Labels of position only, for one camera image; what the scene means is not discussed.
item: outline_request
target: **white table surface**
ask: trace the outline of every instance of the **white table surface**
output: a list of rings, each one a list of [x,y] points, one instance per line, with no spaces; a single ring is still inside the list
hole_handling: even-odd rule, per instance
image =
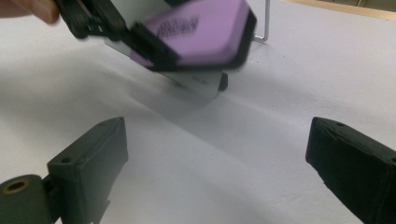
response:
[[[262,0],[250,4],[263,19]],[[0,20],[0,182],[124,116],[102,223],[360,223],[304,160],[314,116],[396,148],[396,24],[273,1],[266,45],[206,100],[63,22]]]

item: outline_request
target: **hand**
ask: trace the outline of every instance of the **hand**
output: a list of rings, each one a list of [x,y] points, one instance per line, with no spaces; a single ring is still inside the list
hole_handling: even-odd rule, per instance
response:
[[[53,24],[59,19],[59,8],[53,0],[0,0],[0,18],[30,14]]]

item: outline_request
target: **wooden edge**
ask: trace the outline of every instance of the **wooden edge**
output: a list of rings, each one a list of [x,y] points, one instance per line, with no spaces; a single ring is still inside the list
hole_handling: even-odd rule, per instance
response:
[[[316,0],[283,0],[283,1],[302,4],[311,7],[321,7],[335,11],[357,14],[361,16],[369,16],[369,17],[374,17],[389,21],[396,21],[396,12],[383,11],[383,10],[372,9],[367,7],[353,7],[353,6],[322,2]]]

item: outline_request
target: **white surface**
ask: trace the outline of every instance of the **white surface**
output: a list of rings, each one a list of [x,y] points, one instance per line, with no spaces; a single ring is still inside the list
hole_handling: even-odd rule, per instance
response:
[[[360,223],[304,161],[306,142],[320,116],[396,148],[395,36],[393,21],[274,1],[268,44],[208,101],[63,23],[0,20],[0,180],[44,176],[124,116],[130,160],[102,223]]]

